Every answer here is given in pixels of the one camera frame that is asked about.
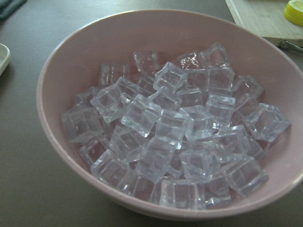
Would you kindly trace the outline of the yellow lemon half slice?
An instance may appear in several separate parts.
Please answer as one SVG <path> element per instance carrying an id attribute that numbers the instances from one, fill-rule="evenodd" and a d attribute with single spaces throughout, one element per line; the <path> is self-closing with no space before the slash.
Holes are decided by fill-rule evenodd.
<path id="1" fill-rule="evenodd" d="M 284 17 L 291 23 L 303 25 L 303 1 L 290 0 L 284 10 Z"/>

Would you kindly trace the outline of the pink bowl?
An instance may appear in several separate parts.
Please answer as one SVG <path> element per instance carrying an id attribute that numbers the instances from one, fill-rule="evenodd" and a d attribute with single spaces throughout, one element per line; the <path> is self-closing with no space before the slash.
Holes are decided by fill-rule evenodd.
<path id="1" fill-rule="evenodd" d="M 201 220 L 261 208 L 303 180 L 303 73 L 215 17 L 131 11 L 66 38 L 37 86 L 62 159 L 149 216 Z"/>

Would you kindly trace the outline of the wooden cutting board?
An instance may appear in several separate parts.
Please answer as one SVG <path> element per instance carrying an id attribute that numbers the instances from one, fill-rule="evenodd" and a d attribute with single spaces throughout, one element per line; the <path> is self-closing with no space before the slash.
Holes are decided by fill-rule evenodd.
<path id="1" fill-rule="evenodd" d="M 287 0 L 227 0 L 234 22 L 275 46 L 289 41 L 303 46 L 303 27 L 284 17 Z"/>

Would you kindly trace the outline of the grey folded cloth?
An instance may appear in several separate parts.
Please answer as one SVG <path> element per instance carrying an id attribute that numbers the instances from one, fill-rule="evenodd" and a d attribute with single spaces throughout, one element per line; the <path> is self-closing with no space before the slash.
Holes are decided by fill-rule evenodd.
<path id="1" fill-rule="evenodd" d="M 0 19 L 5 20 L 27 0 L 0 0 Z"/>

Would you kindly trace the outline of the cream rabbit serving tray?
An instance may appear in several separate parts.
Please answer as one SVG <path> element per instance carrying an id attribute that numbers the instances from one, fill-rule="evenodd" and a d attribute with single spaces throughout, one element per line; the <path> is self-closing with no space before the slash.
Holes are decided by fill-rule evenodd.
<path id="1" fill-rule="evenodd" d="M 7 46 L 0 44 L 0 75 L 4 72 L 11 60 L 11 53 Z"/>

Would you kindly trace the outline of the clear ice cubes pile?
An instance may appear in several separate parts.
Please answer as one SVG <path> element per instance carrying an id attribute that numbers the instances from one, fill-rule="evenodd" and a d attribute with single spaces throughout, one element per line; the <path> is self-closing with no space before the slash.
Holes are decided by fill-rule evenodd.
<path id="1" fill-rule="evenodd" d="M 247 196 L 268 175 L 265 146 L 289 126 L 261 103 L 263 87 L 237 76 L 219 43 L 160 65 L 156 50 L 137 67 L 103 63 L 99 83 L 61 114 L 70 143 L 99 181 L 142 201 L 202 210 Z"/>

